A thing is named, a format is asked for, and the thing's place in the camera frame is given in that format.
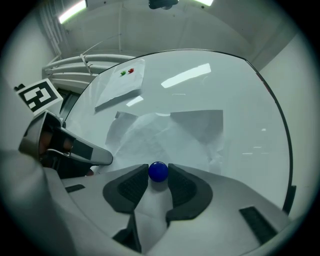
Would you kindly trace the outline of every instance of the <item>white ceiling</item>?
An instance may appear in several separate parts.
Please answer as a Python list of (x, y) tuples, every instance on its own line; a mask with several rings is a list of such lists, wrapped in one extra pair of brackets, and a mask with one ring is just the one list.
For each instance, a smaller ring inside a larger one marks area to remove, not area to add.
[[(67, 9), (78, 1), (63, 0), (63, 5)], [(87, 9), (62, 25), (63, 58), (103, 41), (87, 53), (138, 56), (170, 49), (209, 49), (246, 58), (260, 70), (297, 31), (275, 4), (265, 0), (214, 0), (204, 8), (194, 0), (180, 0), (169, 10), (152, 10), (148, 0), (87, 3)], [(53, 16), (59, 16), (61, 2), (51, 4), (56, 7)]]

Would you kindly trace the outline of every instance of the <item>ceiling light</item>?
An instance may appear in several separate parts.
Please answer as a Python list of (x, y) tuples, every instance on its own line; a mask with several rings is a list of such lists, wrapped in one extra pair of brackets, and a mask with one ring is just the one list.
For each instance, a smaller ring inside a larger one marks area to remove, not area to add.
[(214, 0), (195, 0), (195, 1), (197, 1), (201, 4), (204, 4), (205, 6), (211, 6), (211, 4)]
[(207, 74), (210, 72), (211, 72), (210, 64), (207, 63), (204, 65), (189, 69), (189, 70), (182, 72), (180, 74), (177, 74), (176, 76), (171, 77), (171, 78), (165, 80), (164, 82), (162, 82), (161, 85), (164, 88), (168, 88), (168, 87), (174, 86), (176, 84), (179, 84), (183, 81), (186, 81), (188, 79), (196, 78), (198, 76), (201, 76), (201, 75), (204, 75), (204, 74)]
[(59, 21), (60, 23), (64, 23), (67, 19), (69, 19), (71, 16), (75, 15), (76, 13), (80, 12), (81, 10), (85, 9), (87, 7), (86, 0), (82, 0), (78, 3), (76, 3), (74, 6), (69, 8), (67, 11), (65, 11), (60, 17)]

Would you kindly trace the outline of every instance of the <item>fluorescent light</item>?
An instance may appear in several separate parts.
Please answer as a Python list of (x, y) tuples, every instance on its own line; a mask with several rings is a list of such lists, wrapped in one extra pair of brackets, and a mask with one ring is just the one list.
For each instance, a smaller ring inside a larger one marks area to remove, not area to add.
[(165, 80), (164, 82), (162, 82), (161, 85), (164, 88), (169, 88), (169, 87), (174, 86), (176, 84), (179, 84), (185, 80), (188, 80), (191, 78), (196, 78), (198, 76), (201, 76), (201, 75), (204, 75), (204, 74), (207, 74), (210, 72), (211, 72), (210, 64), (207, 63), (204, 65), (189, 69), (189, 70), (182, 72), (180, 74), (177, 74), (176, 76), (171, 77), (171, 78)]
[(71, 16), (75, 15), (76, 13), (80, 12), (81, 10), (85, 9), (87, 7), (86, 0), (82, 0), (78, 3), (76, 3), (74, 6), (72, 6), (70, 9), (68, 9), (64, 14), (62, 14), (59, 17), (60, 23), (64, 23), (67, 19), (69, 19)]
[(195, 0), (195, 1), (197, 1), (201, 4), (204, 4), (205, 6), (211, 6), (211, 4), (214, 0)]
[(138, 96), (138, 97), (134, 98), (133, 100), (129, 101), (126, 105), (128, 107), (131, 107), (132, 105), (134, 105), (134, 104), (136, 104), (136, 103), (138, 103), (140, 101), (143, 101), (143, 99), (144, 98), (142, 98), (141, 96)]

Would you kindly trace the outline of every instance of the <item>black slot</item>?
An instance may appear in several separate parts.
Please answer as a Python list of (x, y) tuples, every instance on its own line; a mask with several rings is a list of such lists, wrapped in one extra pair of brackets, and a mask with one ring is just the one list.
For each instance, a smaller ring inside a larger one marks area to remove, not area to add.
[(65, 188), (65, 190), (68, 192), (68, 193), (71, 193), (71, 192), (75, 192), (75, 191), (78, 191), (78, 190), (82, 190), (82, 189), (85, 189), (86, 187), (84, 185), (81, 185), (81, 184), (78, 184), (78, 185), (73, 185), (73, 186), (67, 186)]
[(276, 230), (254, 206), (240, 209), (239, 212), (261, 245), (268, 242), (277, 234)]

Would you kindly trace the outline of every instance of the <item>white tabletop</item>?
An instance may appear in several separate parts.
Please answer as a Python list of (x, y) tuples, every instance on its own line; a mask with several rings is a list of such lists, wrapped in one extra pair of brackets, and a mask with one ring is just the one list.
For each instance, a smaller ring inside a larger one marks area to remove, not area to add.
[[(111, 74), (140, 59), (145, 60), (142, 99), (137, 103), (132, 98), (119, 100), (96, 112)], [(195, 110), (223, 110), (221, 174), (245, 183), (282, 208), (290, 177), (285, 125), (275, 100), (244, 59), (206, 50), (174, 50), (126, 61), (92, 81), (68, 115), (66, 128), (106, 148), (118, 111), (140, 116)]]

